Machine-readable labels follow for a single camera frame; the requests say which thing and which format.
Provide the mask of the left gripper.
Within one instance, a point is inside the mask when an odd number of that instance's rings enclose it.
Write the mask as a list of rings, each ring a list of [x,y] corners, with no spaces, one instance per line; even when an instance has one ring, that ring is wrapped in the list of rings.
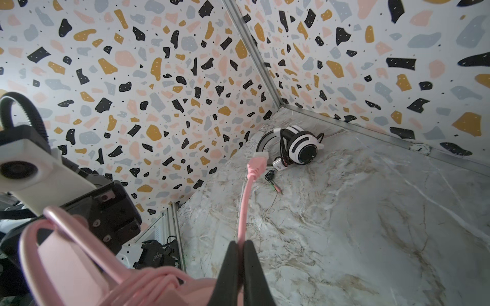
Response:
[[[142,218],[120,181],[102,180],[95,185],[86,179],[6,179],[1,181],[18,200],[29,207],[33,218],[15,225],[1,240],[1,263],[20,267],[19,240],[24,229],[42,220],[43,209],[56,206],[71,215],[81,215],[89,230],[114,254],[140,233]]]

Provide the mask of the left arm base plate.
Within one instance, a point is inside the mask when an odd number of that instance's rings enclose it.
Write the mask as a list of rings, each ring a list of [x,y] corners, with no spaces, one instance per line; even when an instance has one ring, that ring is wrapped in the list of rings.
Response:
[[[177,269],[182,269],[179,243],[174,235],[167,238],[166,244],[161,244],[157,240],[143,242],[140,258],[133,264],[133,268],[137,270],[147,267],[159,268],[161,266],[173,266]]]

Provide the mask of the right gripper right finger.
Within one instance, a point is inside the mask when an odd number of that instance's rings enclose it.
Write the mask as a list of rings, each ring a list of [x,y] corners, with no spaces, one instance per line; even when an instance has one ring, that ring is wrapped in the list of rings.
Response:
[[[252,241],[244,243],[244,305],[275,306],[276,303],[262,270],[258,254]]]

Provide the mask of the white black headphones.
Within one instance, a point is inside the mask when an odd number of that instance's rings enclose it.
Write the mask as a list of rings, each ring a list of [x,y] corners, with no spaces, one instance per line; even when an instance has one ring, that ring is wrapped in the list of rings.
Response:
[[[268,170],[282,171],[292,165],[307,165],[311,163],[324,148],[322,143],[325,134],[314,135],[299,126],[293,125],[286,128],[274,128],[266,133],[259,141],[256,152],[265,151],[268,143],[278,138],[279,156],[272,162],[267,162]]]

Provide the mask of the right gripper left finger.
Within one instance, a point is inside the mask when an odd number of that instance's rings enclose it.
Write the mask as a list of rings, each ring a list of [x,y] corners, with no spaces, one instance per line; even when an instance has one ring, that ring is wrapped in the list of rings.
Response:
[[[239,294],[239,246],[232,241],[228,245],[208,306],[236,306]]]

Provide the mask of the pink headphones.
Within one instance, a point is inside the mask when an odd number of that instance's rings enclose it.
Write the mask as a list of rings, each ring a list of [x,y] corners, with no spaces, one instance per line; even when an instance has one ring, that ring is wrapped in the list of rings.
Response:
[[[129,269],[59,207],[25,228],[22,271],[38,305],[207,305],[216,279],[194,279],[173,266]]]

